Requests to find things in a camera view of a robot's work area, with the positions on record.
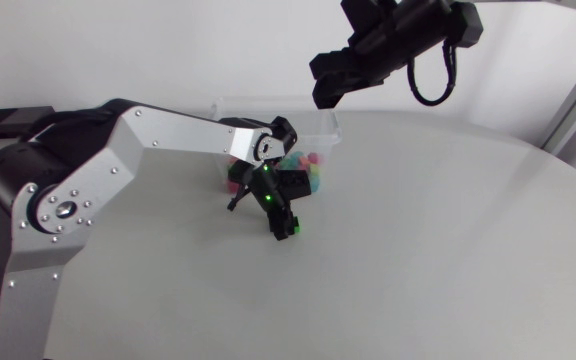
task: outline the white wall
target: white wall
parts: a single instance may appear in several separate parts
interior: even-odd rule
[[[480,4],[480,44],[459,51],[458,86],[419,105],[405,71],[340,109],[433,112],[536,142],[576,81],[576,11]],[[228,95],[307,95],[318,52],[345,45],[338,0],[0,0],[0,107],[75,109],[126,97],[206,109]],[[428,97],[445,85],[439,47],[417,66]]]

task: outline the robotic arm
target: robotic arm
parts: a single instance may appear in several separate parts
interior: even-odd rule
[[[113,100],[52,114],[0,151],[0,359],[43,358],[64,265],[86,244],[99,211],[134,178],[145,149],[227,154],[278,240],[299,229],[290,201],[310,195],[304,171],[275,164],[297,142],[288,120],[220,122]]]
[[[354,30],[349,46],[319,54],[310,62],[317,80],[313,98],[320,109],[334,108],[348,92],[382,85],[391,72],[406,65],[415,98],[427,106],[439,105],[455,87],[456,48],[473,46],[483,32],[477,9],[470,3],[342,0],[341,6]],[[414,59],[441,41],[448,85],[441,98],[427,100],[417,89]]]

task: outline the round table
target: round table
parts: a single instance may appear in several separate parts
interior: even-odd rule
[[[576,359],[576,171],[519,140],[341,114],[277,242],[213,159],[146,153],[66,267],[46,357]]]

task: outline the pink block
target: pink block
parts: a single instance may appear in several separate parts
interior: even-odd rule
[[[236,184],[236,183],[228,180],[228,191],[229,191],[231,194],[234,194],[234,193],[237,192],[237,190],[239,190],[239,184]]]
[[[319,164],[319,161],[321,161],[321,158],[319,157],[319,154],[317,154],[317,153],[310,153],[310,154],[308,154],[308,161],[310,161],[313,164]]]

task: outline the transparent plastic bin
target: transparent plastic bin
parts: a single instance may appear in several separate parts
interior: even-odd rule
[[[297,144],[286,156],[286,161],[280,164],[280,168],[307,170],[313,193],[320,191],[332,148],[341,142],[341,128],[332,110],[318,110],[309,97],[225,97],[217,99],[212,107],[214,120],[245,117],[270,123],[277,116],[288,119],[298,137]],[[296,166],[292,166],[295,164],[290,161],[296,159],[299,153],[305,158],[301,162],[307,163],[301,164],[297,159]],[[231,193],[235,192],[235,184],[228,181],[228,167],[234,159],[227,156],[217,156],[216,159],[225,188]]]

